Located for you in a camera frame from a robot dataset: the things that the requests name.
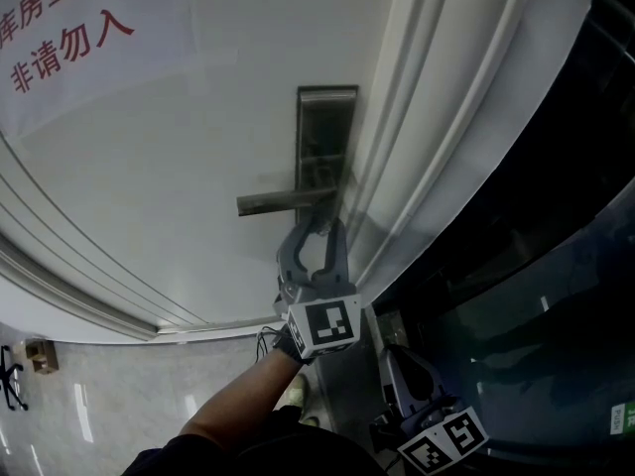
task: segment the door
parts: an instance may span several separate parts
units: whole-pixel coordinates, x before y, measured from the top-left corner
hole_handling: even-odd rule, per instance
[[[391,0],[189,0],[197,59],[0,143],[0,228],[55,275],[157,327],[273,315],[296,90],[370,87]]]

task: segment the tiled floor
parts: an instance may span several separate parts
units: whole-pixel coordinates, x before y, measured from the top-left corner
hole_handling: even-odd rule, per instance
[[[320,357],[314,366],[327,396],[333,429],[363,447],[381,467],[387,467],[396,453],[387,449],[375,453],[368,428],[369,423],[387,409],[379,377],[378,348],[373,342],[375,335],[376,343],[383,347],[382,335],[385,333],[375,329],[376,323],[368,322],[368,313],[362,315],[358,343],[341,353]],[[354,369],[354,379],[351,379],[349,369]],[[403,471],[400,462],[390,470],[390,476],[400,476]]]
[[[21,336],[0,328],[0,342]],[[20,374],[29,410],[0,399],[0,474],[114,476],[137,453],[163,446],[196,408],[253,364],[255,338],[163,346],[56,344],[60,370],[48,376],[25,365]],[[304,371],[318,389],[313,367]],[[319,393],[308,416],[329,428]]]

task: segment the white door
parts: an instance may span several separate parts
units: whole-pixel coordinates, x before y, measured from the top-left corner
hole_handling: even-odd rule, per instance
[[[301,85],[359,86],[340,216],[373,300],[502,160],[589,1],[189,0],[200,61],[186,72],[0,140],[0,233],[52,273],[0,235],[0,292],[45,300],[16,300],[20,315],[0,301],[0,320],[116,342],[272,316],[294,214],[238,218],[235,199],[293,188]]]
[[[273,315],[299,85],[370,88],[392,0],[190,0],[200,66],[0,143],[0,228],[90,296],[154,326]]]

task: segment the door handle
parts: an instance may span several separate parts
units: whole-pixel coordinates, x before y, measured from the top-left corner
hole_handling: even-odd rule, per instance
[[[296,188],[236,198],[238,215],[296,210],[298,222],[314,207],[335,216],[357,86],[301,86],[297,95]]]

